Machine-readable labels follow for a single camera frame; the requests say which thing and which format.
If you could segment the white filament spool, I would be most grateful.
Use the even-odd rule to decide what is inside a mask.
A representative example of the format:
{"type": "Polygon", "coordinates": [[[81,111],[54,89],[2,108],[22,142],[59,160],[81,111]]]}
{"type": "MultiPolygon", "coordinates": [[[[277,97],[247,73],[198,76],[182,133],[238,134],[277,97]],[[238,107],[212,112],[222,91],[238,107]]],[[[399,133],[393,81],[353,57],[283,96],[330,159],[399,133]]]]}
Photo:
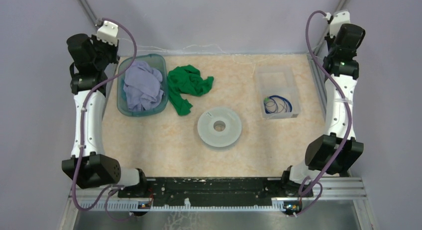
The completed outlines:
{"type": "Polygon", "coordinates": [[[242,122],[232,109],[215,107],[199,117],[197,132],[206,145],[217,149],[229,148],[240,138],[242,122]]]}

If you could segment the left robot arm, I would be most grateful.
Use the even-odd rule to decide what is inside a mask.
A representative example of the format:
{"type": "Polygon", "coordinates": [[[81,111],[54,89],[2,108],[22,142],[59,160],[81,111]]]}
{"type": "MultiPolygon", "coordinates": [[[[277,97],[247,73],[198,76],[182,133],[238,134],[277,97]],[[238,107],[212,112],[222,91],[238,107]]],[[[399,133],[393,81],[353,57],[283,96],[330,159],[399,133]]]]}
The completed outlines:
{"type": "Polygon", "coordinates": [[[137,197],[145,196],[149,183],[141,169],[124,168],[106,156],[102,138],[102,118],[106,103],[105,70],[117,64],[118,38],[115,34],[80,33],[66,41],[73,58],[69,70],[71,92],[76,107],[75,140],[70,159],[63,160],[62,171],[72,179],[72,189],[120,185],[137,197]]]}

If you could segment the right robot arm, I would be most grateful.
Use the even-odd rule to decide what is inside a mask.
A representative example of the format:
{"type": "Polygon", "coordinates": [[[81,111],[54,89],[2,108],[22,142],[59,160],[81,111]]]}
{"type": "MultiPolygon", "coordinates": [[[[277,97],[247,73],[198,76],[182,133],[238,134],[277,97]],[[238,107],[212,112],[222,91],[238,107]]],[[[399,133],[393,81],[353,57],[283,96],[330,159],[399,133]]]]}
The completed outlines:
{"type": "Polygon", "coordinates": [[[345,23],[337,34],[326,37],[328,55],[323,68],[330,75],[325,79],[326,114],[324,133],[312,141],[304,160],[283,173],[281,192],[306,196],[309,186],[323,174],[344,174],[361,156],[364,144],[357,141],[353,130],[353,95],[359,77],[359,64],[354,60],[365,30],[345,23]]]}

